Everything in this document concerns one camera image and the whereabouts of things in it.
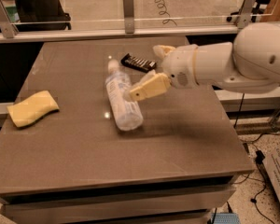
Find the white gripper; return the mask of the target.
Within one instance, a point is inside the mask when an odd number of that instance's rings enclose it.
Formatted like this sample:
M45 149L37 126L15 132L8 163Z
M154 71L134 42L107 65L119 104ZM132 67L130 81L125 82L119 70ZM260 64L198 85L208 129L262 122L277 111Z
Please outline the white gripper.
M157 73L155 70L148 72L123 93L123 98L129 102L146 100L166 93L171 83L177 89L196 87L193 62L197 48L197 45L177 48L165 45L154 46L155 55L163 60L161 65L165 74Z

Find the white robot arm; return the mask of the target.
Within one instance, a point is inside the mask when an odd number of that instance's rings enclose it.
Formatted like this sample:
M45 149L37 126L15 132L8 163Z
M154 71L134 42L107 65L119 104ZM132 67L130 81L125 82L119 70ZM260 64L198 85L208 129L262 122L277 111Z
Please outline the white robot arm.
M151 71L132 85L124 98L141 101L170 88L214 85L226 91L265 93L280 86L280 27L252 23L232 42L171 47L157 45L162 71Z

